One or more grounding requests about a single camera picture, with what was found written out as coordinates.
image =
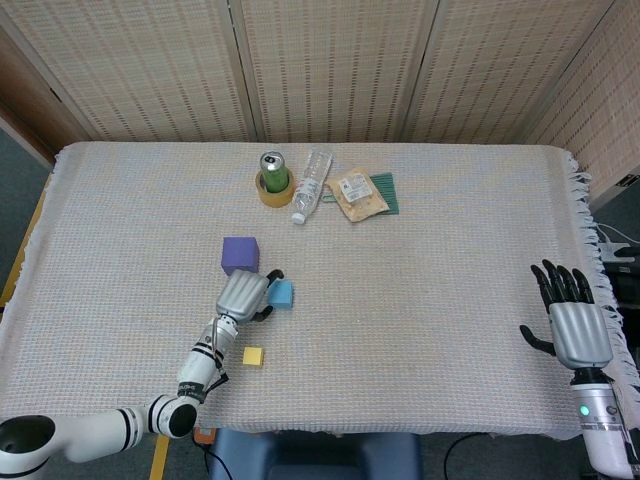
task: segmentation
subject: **blue cube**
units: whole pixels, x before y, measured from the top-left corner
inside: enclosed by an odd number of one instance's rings
[[[254,237],[224,237],[222,242],[222,269],[227,275],[234,270],[258,273],[260,250]]]
[[[277,280],[267,294],[267,303],[273,308],[291,310],[293,307],[293,284],[289,280]]]

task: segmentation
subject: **snack bag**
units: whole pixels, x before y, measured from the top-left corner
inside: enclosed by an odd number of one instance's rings
[[[389,210],[389,205],[373,184],[367,172],[360,167],[327,180],[340,208],[352,222]]]

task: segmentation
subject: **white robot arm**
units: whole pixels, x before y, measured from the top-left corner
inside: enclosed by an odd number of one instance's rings
[[[611,379],[602,371],[613,352],[589,282],[579,270],[569,272],[548,260],[542,264],[548,279],[536,265],[531,270],[549,314],[553,343],[540,340],[526,325],[520,325],[520,332],[533,348],[557,357],[574,371],[571,390],[591,466],[616,478],[640,478],[640,463]]]
[[[218,315],[180,370],[176,396],[160,395],[147,406],[86,417],[29,415],[0,424],[0,479],[43,478],[47,461],[57,452],[72,462],[87,462],[135,447],[145,433],[171,438],[189,434],[207,394],[229,379],[222,361],[238,334],[237,325],[269,316],[273,307],[257,309],[269,285],[283,277],[280,270],[267,277],[233,272],[218,298]]]

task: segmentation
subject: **roll of tape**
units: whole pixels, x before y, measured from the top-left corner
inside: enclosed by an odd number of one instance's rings
[[[293,178],[293,173],[291,170],[287,168],[287,175],[289,176],[289,184],[287,188],[278,193],[270,193],[267,192],[267,187],[264,184],[264,179],[262,178],[262,171],[258,172],[256,175],[256,188],[258,189],[258,195],[260,195],[260,200],[268,207],[272,208],[280,208],[284,207],[291,203],[291,199],[293,198],[293,192],[296,190],[296,182]]]

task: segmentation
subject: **plastic water bottle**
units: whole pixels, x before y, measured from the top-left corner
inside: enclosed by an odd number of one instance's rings
[[[307,168],[293,195],[296,212],[291,215],[291,220],[296,225],[302,225],[316,209],[331,162],[333,162],[332,153],[312,150],[309,154]]]

